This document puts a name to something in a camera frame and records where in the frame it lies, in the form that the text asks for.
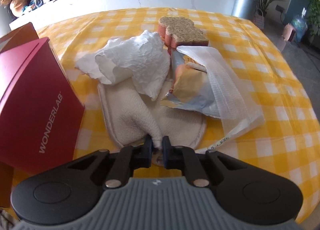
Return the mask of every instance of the beige towel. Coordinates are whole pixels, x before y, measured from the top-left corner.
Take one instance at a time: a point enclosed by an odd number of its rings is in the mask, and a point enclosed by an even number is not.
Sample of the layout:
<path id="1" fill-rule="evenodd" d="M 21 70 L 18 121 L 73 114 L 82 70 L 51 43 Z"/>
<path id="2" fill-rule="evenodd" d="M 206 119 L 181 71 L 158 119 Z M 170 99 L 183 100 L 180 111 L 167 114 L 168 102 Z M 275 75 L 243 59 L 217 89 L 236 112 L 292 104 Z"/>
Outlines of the beige towel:
<path id="1" fill-rule="evenodd" d="M 173 146 L 196 148 L 202 139 L 206 121 L 198 112 L 168 108 L 160 100 L 171 88 L 165 81 L 156 101 L 135 90 L 131 79 L 114 86 L 99 84 L 103 115 L 114 143 L 123 147 L 141 141 L 150 134 L 154 146 L 161 149 L 163 136 L 169 136 Z"/>

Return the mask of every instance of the white tissue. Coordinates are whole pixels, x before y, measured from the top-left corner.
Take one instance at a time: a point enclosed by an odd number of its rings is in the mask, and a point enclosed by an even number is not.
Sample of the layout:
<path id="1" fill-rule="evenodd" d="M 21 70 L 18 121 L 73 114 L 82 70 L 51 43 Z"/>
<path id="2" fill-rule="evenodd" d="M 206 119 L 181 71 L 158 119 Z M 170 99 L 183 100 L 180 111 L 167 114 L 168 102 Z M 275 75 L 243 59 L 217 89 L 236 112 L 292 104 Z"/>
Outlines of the white tissue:
<path id="1" fill-rule="evenodd" d="M 157 32 L 145 30 L 125 41 L 109 40 L 104 48 L 79 59 L 76 68 L 103 84 L 114 85 L 131 77 L 137 92 L 154 101 L 170 67 L 170 56 L 163 46 Z"/>

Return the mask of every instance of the metal trash can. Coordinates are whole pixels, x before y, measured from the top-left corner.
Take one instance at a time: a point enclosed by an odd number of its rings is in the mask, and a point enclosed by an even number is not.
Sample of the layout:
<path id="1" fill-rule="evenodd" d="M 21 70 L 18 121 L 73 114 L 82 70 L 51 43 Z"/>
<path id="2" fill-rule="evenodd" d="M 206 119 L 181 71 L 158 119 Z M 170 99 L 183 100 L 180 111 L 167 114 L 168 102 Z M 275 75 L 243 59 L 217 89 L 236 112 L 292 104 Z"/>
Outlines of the metal trash can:
<path id="1" fill-rule="evenodd" d="M 231 15 L 252 20 L 259 0 L 236 0 Z"/>

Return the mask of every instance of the yellow checkered tablecloth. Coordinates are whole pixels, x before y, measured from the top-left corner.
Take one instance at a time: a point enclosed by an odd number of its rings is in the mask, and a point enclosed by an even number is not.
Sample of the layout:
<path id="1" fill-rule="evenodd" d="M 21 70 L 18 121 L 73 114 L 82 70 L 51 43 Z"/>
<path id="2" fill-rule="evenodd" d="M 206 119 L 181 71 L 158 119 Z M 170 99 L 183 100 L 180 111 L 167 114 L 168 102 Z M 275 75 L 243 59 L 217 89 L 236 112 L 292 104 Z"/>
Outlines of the yellow checkered tablecloth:
<path id="1" fill-rule="evenodd" d="M 250 21 L 196 10 L 173 8 L 124 9 L 94 13 L 39 31 L 48 36 L 61 59 L 71 84 L 85 104 L 84 118 L 74 158 L 100 148 L 115 150 L 106 131 L 98 82 L 74 68 L 86 53 L 105 46 L 111 37 L 129 38 L 143 30 L 157 30 L 162 16 L 184 16 L 194 21 L 226 62 L 248 86 L 252 98 L 263 109 L 266 123 L 219 151 L 286 177 L 299 185 L 304 202 L 297 221 L 304 220 L 320 196 L 320 126 L 310 100 L 278 49 Z M 199 146 L 203 148 L 223 137 L 221 122 L 207 118 L 207 130 Z M 178 175 L 161 167 L 135 171 L 136 177 Z M 27 175 L 15 171 L 13 185 Z"/>

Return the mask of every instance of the wicker basket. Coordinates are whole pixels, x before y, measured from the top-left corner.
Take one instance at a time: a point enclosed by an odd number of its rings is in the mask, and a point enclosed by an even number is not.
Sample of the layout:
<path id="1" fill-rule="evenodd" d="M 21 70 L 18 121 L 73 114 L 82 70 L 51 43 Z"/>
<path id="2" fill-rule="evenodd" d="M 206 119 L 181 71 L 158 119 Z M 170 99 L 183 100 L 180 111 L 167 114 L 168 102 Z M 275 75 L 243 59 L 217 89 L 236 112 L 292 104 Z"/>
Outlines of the wicker basket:
<path id="1" fill-rule="evenodd" d="M 255 14 L 254 14 L 254 19 L 253 19 L 253 23 L 261 30 L 264 29 L 264 16 L 263 16 L 263 12 L 261 9 L 257 9 Z"/>

